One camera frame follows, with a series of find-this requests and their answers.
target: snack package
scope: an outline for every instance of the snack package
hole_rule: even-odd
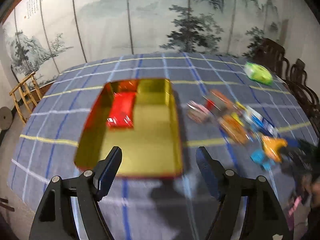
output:
[[[132,110],[135,96],[135,92],[114,93],[111,111],[106,123],[108,127],[133,127]]]
[[[218,119],[218,122],[235,142],[245,144],[249,140],[246,130],[231,115],[224,115]]]
[[[203,123],[210,117],[210,111],[203,105],[197,104],[194,101],[190,101],[188,104],[188,117],[197,123]]]
[[[210,90],[204,98],[207,100],[207,109],[215,116],[220,117],[226,114],[228,110],[232,111],[236,109],[233,103],[218,90]]]
[[[255,125],[262,134],[274,138],[278,137],[278,129],[261,114],[249,106],[246,106],[244,119],[248,124]]]
[[[232,116],[232,118],[233,119],[235,119],[241,126],[243,126],[244,127],[244,123],[242,122],[242,120],[240,119],[240,117],[239,117],[239,114],[238,113],[236,113],[236,112],[232,112],[231,114],[230,114],[231,116]]]

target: orange toy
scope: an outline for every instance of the orange toy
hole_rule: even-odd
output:
[[[281,156],[278,153],[278,150],[281,147],[288,145],[288,142],[285,139],[281,138],[272,138],[269,136],[262,136],[262,146],[263,150],[267,157],[274,160],[275,162],[281,162]]]

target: yellow tray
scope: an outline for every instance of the yellow tray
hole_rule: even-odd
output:
[[[177,109],[166,79],[138,80],[133,108],[133,128],[108,128],[106,121],[118,83],[107,83],[86,121],[75,165],[92,169],[113,146],[122,149],[117,176],[172,178],[182,173],[182,151]]]

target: orange package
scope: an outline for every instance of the orange package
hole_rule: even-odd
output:
[[[212,89],[212,90],[210,90],[210,92],[212,94],[214,94],[217,98],[219,98],[221,101],[223,101],[229,110],[234,109],[233,103],[224,94],[222,94],[219,90]]]
[[[111,111],[106,125],[111,128],[132,128],[132,110],[135,92],[114,93]]]
[[[235,142],[245,144],[249,140],[245,129],[231,115],[224,115],[218,122]]]

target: blue checkered tablecloth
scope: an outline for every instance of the blue checkered tablecloth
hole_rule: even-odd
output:
[[[184,175],[173,181],[115,179],[99,203],[115,239],[204,239],[218,203],[209,195],[196,165],[195,151],[206,146],[214,159],[240,175],[264,175],[280,204],[286,205],[294,187],[279,166],[262,171],[250,160],[254,145],[231,144],[219,127],[196,124],[186,115],[189,100],[202,101],[210,89],[232,101],[249,105],[270,120],[282,136],[316,143],[317,137],[296,99],[275,77],[271,86],[244,74],[244,58],[163,53],[109,58],[72,67],[62,73],[25,125],[7,179],[8,186],[36,210],[55,175],[79,175],[73,158],[90,108],[106,82],[131,78],[168,78],[177,92]],[[80,237],[85,239],[76,199],[72,200]],[[239,212],[239,221],[244,214]],[[237,223],[234,238],[239,236]]]

